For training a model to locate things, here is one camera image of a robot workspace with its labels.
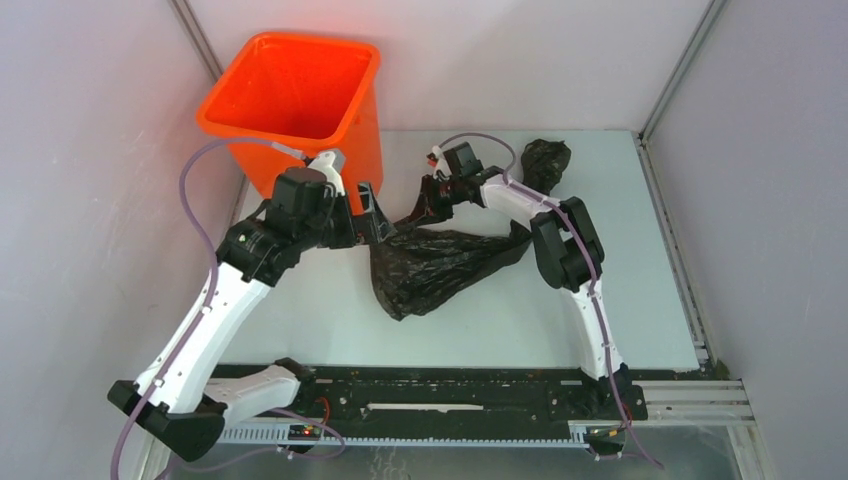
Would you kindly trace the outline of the orange plastic trash bin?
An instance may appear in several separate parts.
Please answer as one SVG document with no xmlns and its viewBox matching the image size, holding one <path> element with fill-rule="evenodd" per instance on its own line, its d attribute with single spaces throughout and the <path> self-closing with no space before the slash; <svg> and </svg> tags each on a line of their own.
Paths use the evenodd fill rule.
<svg viewBox="0 0 848 480">
<path fill-rule="evenodd" d="M 380 64 L 380 51 L 369 43 L 260 33 L 206 95 L 196 122 L 217 138 L 262 138 L 309 157 L 339 150 L 343 187 L 361 214 L 359 186 L 378 192 L 383 181 L 375 88 Z"/>
</svg>

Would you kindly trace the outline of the black plastic trash bag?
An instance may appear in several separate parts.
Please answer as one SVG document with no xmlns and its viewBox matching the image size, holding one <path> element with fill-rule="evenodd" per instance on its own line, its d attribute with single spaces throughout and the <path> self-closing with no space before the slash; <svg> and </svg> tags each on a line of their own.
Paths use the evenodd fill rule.
<svg viewBox="0 0 848 480">
<path fill-rule="evenodd" d="M 571 155 L 562 141 L 536 139 L 522 153 L 514 153 L 512 163 L 522 169 L 523 178 L 518 181 L 551 197 Z M 533 251 L 532 237 L 508 219 L 510 231 L 505 236 L 440 230 L 435 224 L 396 231 L 371 248 L 371 282 L 383 310 L 397 321 L 423 316 L 498 270 L 516 264 L 527 251 Z"/>
</svg>

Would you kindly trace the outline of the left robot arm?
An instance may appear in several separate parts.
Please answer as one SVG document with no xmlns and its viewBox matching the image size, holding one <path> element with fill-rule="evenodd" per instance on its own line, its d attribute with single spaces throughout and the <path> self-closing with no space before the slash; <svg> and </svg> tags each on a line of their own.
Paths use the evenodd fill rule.
<svg viewBox="0 0 848 480">
<path fill-rule="evenodd" d="M 316 403 L 313 376 L 290 358 L 216 381 L 213 372 L 249 314 L 313 248 L 374 245 L 393 231 L 368 182 L 353 191 L 327 168 L 292 167 L 270 198 L 233 225 L 210 276 L 166 347 L 109 401 L 186 462 L 205 456 L 224 430 L 277 408 L 304 416 Z"/>
</svg>

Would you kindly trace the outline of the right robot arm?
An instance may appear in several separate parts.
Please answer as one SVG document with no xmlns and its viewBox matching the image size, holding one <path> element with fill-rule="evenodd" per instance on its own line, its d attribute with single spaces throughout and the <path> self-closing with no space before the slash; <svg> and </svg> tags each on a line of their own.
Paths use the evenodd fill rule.
<svg viewBox="0 0 848 480">
<path fill-rule="evenodd" d="M 474 203 L 498 211 L 528 230 L 537 269 L 562 293 L 575 320 L 582 357 L 581 402 L 585 411 L 606 418 L 617 410 L 631 422 L 622 393 L 632 386 L 629 367 L 615 345 L 602 294 L 605 252 L 585 203 L 560 200 L 533 190 L 499 167 L 474 174 L 422 177 L 419 196 L 403 226 L 424 226 L 453 217 L 453 207 Z"/>
</svg>

